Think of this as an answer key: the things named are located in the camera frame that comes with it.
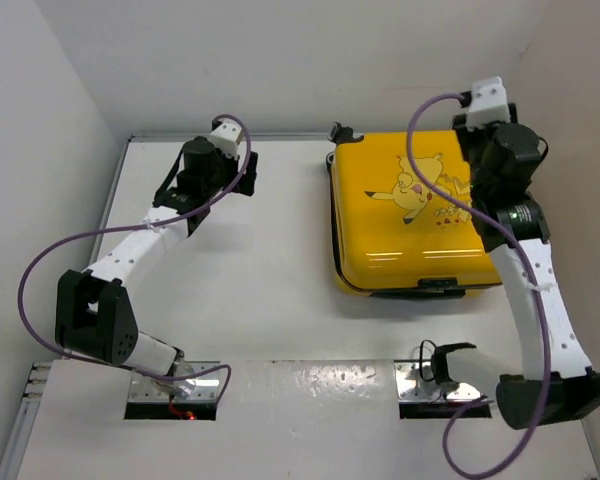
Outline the yellow suitcase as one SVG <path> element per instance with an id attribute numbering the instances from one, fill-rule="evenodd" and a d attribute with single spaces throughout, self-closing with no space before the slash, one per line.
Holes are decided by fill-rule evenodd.
<path id="1" fill-rule="evenodd" d="M 402 132 L 328 135 L 332 255 L 336 282 L 351 295 L 450 299 L 500 285 L 471 223 L 448 202 L 469 197 L 469 167 L 456 134 L 418 131 L 414 157 Z"/>

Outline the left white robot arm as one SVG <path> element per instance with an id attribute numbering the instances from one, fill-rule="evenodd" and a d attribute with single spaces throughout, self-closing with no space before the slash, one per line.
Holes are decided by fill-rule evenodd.
<path id="1" fill-rule="evenodd" d="M 139 329 L 132 293 L 213 205 L 232 193 L 253 195 L 257 162 L 246 126 L 228 114 L 213 120 L 208 135 L 185 142 L 142 221 L 107 255 L 59 279 L 57 345 L 160 383 L 175 381 L 183 353 Z"/>

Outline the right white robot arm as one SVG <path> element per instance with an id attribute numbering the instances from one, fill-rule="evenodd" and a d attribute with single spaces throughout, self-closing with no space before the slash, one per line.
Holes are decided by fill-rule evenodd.
<path id="1" fill-rule="evenodd" d="M 504 287 L 519 336 L 522 370 L 514 373 L 471 343 L 442 345 L 431 358 L 438 384 L 467 382 L 494 400 L 514 430 L 580 420 L 600 406 L 594 370 L 572 328 L 552 265 L 550 231 L 529 192 L 548 153 L 519 123 L 499 77 L 459 94 L 454 117 L 470 179 L 467 204 L 485 252 Z"/>

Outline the white front panel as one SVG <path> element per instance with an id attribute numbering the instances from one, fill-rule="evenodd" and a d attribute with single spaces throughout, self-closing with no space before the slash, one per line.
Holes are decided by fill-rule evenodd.
<path id="1" fill-rule="evenodd" d="M 52 365 L 23 479 L 451 479 L 519 433 L 498 417 L 407 420 L 389 362 L 234 362 L 212 421 L 132 421 L 129 373 Z"/>

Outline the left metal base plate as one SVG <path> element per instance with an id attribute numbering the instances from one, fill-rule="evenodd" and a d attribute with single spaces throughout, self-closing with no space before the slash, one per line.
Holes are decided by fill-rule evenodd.
<path id="1" fill-rule="evenodd" d="M 181 360 L 172 368 L 174 376 L 203 373 L 203 376 L 180 382 L 160 383 L 147 376 L 133 373 L 128 392 L 131 403 L 166 404 L 170 398 L 175 403 L 213 403 L 220 390 L 221 373 L 207 370 L 218 362 L 204 363 Z"/>

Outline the metal base plate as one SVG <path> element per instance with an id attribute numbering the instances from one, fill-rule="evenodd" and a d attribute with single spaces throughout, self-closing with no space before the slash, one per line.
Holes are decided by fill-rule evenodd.
<path id="1" fill-rule="evenodd" d="M 461 403 L 481 396 L 466 383 L 436 384 L 430 362 L 426 360 L 395 362 L 394 377 L 398 399 L 403 404 Z"/>
<path id="2" fill-rule="evenodd" d="M 166 404 L 170 398 L 175 403 L 213 403 L 220 390 L 221 373 L 207 370 L 218 362 L 204 363 L 181 360 L 172 368 L 174 376 L 203 373 L 203 376 L 180 382 L 160 383 L 147 376 L 133 373 L 128 392 L 131 403 Z"/>

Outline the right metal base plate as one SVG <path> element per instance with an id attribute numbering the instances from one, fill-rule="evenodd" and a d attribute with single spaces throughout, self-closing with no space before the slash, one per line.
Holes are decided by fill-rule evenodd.
<path id="1" fill-rule="evenodd" d="M 466 383 L 436 384 L 430 362 L 426 360 L 395 362 L 394 377 L 398 399 L 403 404 L 461 403 L 481 396 Z"/>

